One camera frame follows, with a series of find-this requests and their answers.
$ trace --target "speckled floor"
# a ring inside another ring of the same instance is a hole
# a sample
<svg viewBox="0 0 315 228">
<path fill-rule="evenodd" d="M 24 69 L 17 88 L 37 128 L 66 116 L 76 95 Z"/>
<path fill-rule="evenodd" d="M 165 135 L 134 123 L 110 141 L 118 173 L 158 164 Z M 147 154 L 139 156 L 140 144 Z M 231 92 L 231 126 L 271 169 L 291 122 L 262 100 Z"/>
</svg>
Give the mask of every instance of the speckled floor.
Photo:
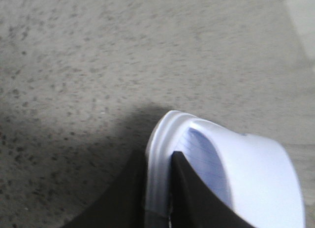
<svg viewBox="0 0 315 228">
<path fill-rule="evenodd" d="M 0 0 L 0 227 L 59 228 L 169 109 L 281 142 L 315 212 L 315 81 L 281 0 Z"/>
</svg>

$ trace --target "concrete floor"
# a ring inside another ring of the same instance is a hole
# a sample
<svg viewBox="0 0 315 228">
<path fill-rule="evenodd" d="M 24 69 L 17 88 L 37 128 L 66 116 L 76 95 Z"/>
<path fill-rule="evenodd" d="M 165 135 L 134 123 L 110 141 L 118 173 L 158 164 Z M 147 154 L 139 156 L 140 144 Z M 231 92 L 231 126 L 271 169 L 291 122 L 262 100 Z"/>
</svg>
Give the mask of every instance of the concrete floor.
<svg viewBox="0 0 315 228">
<path fill-rule="evenodd" d="M 0 226 L 58 228 L 169 109 L 271 137 L 315 218 L 315 80 L 283 0 L 0 0 Z"/>
</svg>

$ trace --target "gray ground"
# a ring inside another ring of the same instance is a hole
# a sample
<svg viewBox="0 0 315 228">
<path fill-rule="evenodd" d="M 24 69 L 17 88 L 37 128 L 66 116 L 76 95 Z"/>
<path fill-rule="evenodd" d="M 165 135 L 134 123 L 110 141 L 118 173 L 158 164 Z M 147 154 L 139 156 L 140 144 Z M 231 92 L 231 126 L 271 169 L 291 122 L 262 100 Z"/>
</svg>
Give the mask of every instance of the gray ground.
<svg viewBox="0 0 315 228">
<path fill-rule="evenodd" d="M 0 226 L 60 227 L 178 109 L 281 142 L 315 227 L 314 95 L 281 0 L 0 0 Z"/>
</svg>

